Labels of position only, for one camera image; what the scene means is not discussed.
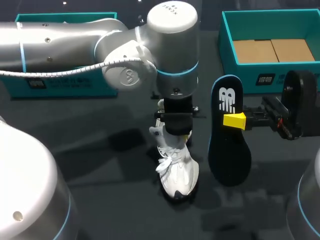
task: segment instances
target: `insole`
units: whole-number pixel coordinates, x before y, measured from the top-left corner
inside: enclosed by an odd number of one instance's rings
[[[211,90],[211,137],[208,161],[218,182],[226,187],[243,183],[251,168],[251,152],[239,128],[224,126],[224,114],[243,112],[243,86],[234,75],[217,79]]]

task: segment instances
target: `black bracket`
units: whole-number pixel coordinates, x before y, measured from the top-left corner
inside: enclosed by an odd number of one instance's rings
[[[290,71],[285,77],[281,100],[262,97],[263,107],[244,107],[245,130],[271,127],[284,139],[320,136],[320,108],[316,106],[317,79],[309,71]]]

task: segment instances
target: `box label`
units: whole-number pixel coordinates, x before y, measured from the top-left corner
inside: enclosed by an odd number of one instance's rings
[[[77,78],[26,78],[31,89],[91,89],[92,81],[86,77]]]
[[[41,78],[25,78],[31,89],[46,89],[47,86]]]
[[[276,81],[276,84],[277,84],[277,85],[282,85],[282,84],[284,84],[285,78],[286,78],[286,75],[285,75],[285,74],[280,74],[278,80]]]
[[[258,79],[256,80],[256,86],[266,86],[271,85],[275,79],[275,73],[263,73],[259,74]]]

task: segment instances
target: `sticker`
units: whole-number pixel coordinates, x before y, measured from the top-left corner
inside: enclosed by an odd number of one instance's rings
[[[277,85],[282,85],[282,84],[284,84],[284,82],[285,82],[285,77],[286,77],[285,74],[280,74],[278,80],[276,81],[276,84],[277,84]]]
[[[47,86],[41,78],[25,78],[31,89],[46,89]]]
[[[255,85],[256,86],[267,86],[271,85],[275,79],[276,74],[274,73],[263,73],[258,76]]]

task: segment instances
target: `yellow block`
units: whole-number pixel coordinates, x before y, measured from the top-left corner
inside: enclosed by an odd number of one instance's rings
[[[246,128],[246,115],[242,113],[224,114],[223,125],[237,129],[245,130]]]

